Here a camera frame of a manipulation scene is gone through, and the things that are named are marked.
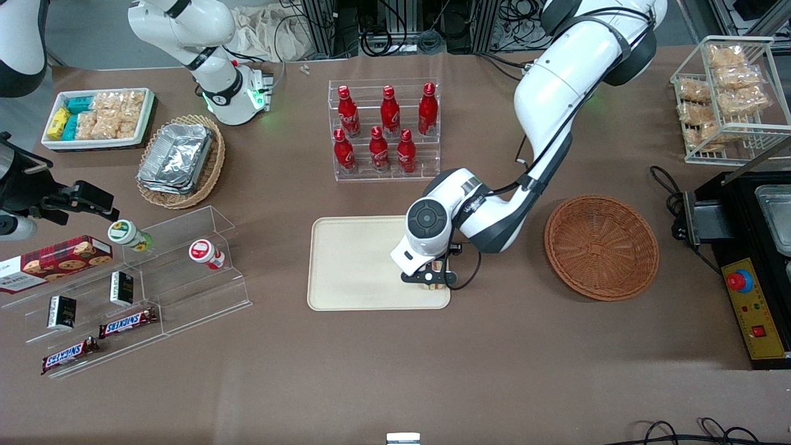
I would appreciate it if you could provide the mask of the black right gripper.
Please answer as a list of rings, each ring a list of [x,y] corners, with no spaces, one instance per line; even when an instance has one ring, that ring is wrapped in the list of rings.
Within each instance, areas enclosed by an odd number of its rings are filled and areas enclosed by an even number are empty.
[[[2,143],[2,210],[23,217],[38,212],[42,219],[65,226],[68,212],[98,215],[110,222],[121,212],[113,207],[114,195],[95,185],[77,180],[59,189],[63,200],[43,199],[57,193],[57,182],[51,174],[53,163],[31,154],[11,143],[11,134],[3,132]]]

